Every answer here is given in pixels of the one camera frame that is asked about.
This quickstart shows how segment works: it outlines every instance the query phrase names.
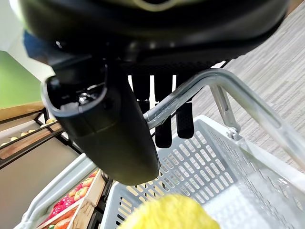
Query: metal handle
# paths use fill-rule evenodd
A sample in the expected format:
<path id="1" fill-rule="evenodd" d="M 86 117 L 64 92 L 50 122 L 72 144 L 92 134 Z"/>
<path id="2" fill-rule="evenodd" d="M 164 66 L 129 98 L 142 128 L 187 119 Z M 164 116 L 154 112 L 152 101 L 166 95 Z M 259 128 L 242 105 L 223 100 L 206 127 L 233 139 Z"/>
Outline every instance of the metal handle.
<path id="1" fill-rule="evenodd" d="M 246 84 L 233 73 L 224 69 L 209 69 L 200 72 L 183 83 L 153 109 L 144 114 L 149 128 L 154 128 L 169 117 L 182 104 L 188 101 L 205 85 L 212 86 L 212 92 L 225 95 L 226 90 L 265 131 L 305 169 L 305 142 L 302 137 L 258 97 Z M 224 123 L 238 130 L 238 125 L 226 96 L 216 98 Z"/>

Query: yellow fruit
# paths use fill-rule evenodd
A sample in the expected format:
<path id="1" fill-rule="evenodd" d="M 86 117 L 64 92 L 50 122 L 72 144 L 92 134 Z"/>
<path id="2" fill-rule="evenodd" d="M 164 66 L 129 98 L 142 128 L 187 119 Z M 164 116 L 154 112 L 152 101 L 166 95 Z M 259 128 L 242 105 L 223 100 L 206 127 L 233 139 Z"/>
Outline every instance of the yellow fruit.
<path id="1" fill-rule="evenodd" d="M 49 119 L 46 121 L 46 124 L 54 123 L 55 121 L 56 121 L 55 118 L 49 118 Z"/>
<path id="2" fill-rule="evenodd" d="M 142 204 L 119 229 L 220 229 L 195 200 L 174 194 Z"/>
<path id="3" fill-rule="evenodd" d="M 18 138 L 17 137 L 11 137 L 10 141 L 12 142 L 12 141 L 15 141 L 16 139 L 18 139 Z"/>

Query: produce display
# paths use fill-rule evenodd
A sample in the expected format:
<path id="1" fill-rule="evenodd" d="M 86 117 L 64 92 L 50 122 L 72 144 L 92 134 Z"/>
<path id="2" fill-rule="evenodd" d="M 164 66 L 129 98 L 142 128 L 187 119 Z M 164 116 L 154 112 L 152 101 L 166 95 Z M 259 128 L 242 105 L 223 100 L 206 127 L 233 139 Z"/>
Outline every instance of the produce display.
<path id="1" fill-rule="evenodd" d="M 54 206 L 51 214 L 49 217 L 44 221 L 48 221 L 49 219 L 53 218 L 57 214 L 61 213 L 64 211 L 66 208 L 74 204 L 76 201 L 80 200 L 83 198 L 90 185 L 92 184 L 94 177 L 97 174 L 97 170 L 94 171 L 88 178 L 86 178 L 82 183 L 80 183 L 77 187 L 75 187 L 73 190 L 71 190 L 67 195 L 65 195 L 61 200 L 59 200 Z M 60 227 L 54 227 L 54 229 L 65 229 L 62 224 L 60 224 Z"/>
<path id="2" fill-rule="evenodd" d="M 43 125 L 41 125 L 40 126 L 40 128 L 42 128 L 42 127 L 45 127 L 45 126 L 47 126 L 47 125 L 49 125 L 49 124 L 51 124 L 51 123 L 54 123 L 54 122 L 56 122 L 57 120 L 56 119 L 54 119 L 54 118 L 49 118 L 47 121 L 46 121 L 46 124 L 43 124 Z M 32 132 L 34 132 L 35 130 L 29 130 L 29 131 L 27 131 L 27 132 L 22 132 L 21 133 L 21 137 L 23 137 L 23 136 L 25 136 L 25 135 L 27 135 L 27 134 L 29 134 L 29 133 L 32 133 Z M 18 137 L 11 137 L 10 138 L 10 141 L 12 142 L 12 141 L 15 141 L 16 139 L 18 139 Z M 0 146 L 4 146 L 5 144 L 7 144 L 8 142 L 4 142 L 4 143 L 2 143 Z"/>

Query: white wall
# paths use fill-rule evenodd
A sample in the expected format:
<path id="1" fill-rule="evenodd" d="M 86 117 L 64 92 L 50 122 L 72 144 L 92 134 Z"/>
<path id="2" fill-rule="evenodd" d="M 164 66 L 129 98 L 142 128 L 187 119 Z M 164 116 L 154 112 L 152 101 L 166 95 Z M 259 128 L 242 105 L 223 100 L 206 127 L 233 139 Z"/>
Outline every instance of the white wall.
<path id="1" fill-rule="evenodd" d="M 0 132 L 0 142 L 37 129 L 34 121 Z M 20 221 L 34 197 L 78 156 L 57 139 L 51 139 L 0 170 L 0 228 Z"/>
<path id="2" fill-rule="evenodd" d="M 13 13 L 9 0 L 0 0 L 0 21 L 0 50 L 7 51 L 22 31 L 22 24 Z"/>
<path id="3" fill-rule="evenodd" d="M 40 81 L 54 75 L 50 66 L 28 57 L 23 45 L 22 33 L 10 45 L 7 52 Z"/>

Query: apple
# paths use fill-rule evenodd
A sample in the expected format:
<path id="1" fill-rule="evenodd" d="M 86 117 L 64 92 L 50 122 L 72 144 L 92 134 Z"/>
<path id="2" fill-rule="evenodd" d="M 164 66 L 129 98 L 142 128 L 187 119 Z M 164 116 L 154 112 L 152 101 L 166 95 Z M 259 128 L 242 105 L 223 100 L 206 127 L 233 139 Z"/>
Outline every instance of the apple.
<path id="1" fill-rule="evenodd" d="M 70 198 L 68 198 L 68 199 L 65 201 L 64 206 L 65 206 L 65 208 L 67 208 L 67 207 L 71 206 L 71 205 L 74 204 L 74 203 L 75 203 L 74 197 L 70 197 Z"/>
<path id="2" fill-rule="evenodd" d="M 75 196 L 75 193 L 78 191 L 78 190 L 80 190 L 81 189 L 81 187 L 80 188 L 74 188 L 71 192 L 69 192 L 69 197 L 73 197 L 73 196 Z"/>
<path id="3" fill-rule="evenodd" d="M 55 208 L 53 208 L 52 213 L 50 214 L 49 218 L 53 218 L 54 216 L 56 216 L 58 213 L 61 213 L 63 210 L 65 210 L 65 206 L 63 204 L 56 206 Z"/>
<path id="4" fill-rule="evenodd" d="M 61 199 L 61 201 L 63 202 L 63 204 L 66 202 L 66 200 L 67 199 L 69 199 L 70 197 L 69 197 L 69 195 L 65 195 L 62 199 Z"/>
<path id="5" fill-rule="evenodd" d="M 80 190 L 82 188 L 82 182 L 76 188 L 78 188 L 78 190 Z"/>
<path id="6" fill-rule="evenodd" d="M 74 201 L 76 202 L 77 200 L 83 198 L 87 191 L 88 191 L 89 187 L 83 187 L 81 188 L 80 190 L 78 190 L 76 193 L 75 193 L 75 196 L 74 196 Z"/>
<path id="7" fill-rule="evenodd" d="M 10 141 L 12 142 L 12 141 L 15 141 L 16 139 L 18 139 L 18 138 L 17 137 L 11 137 Z"/>
<path id="8" fill-rule="evenodd" d="M 95 176 L 96 176 L 96 174 L 97 174 L 97 171 L 98 171 L 98 170 L 95 170 L 93 173 L 91 173 L 91 174 L 90 174 L 90 176 L 89 176 L 89 177 L 95 177 Z"/>
<path id="9" fill-rule="evenodd" d="M 94 180 L 94 177 L 89 177 L 89 178 L 85 179 L 84 182 L 82 183 L 82 186 L 90 187 L 93 180 Z"/>
<path id="10" fill-rule="evenodd" d="M 58 201 L 56 204 L 54 204 L 53 208 L 57 207 L 58 205 L 62 205 L 62 204 L 63 204 L 63 201 L 60 200 L 60 201 Z"/>

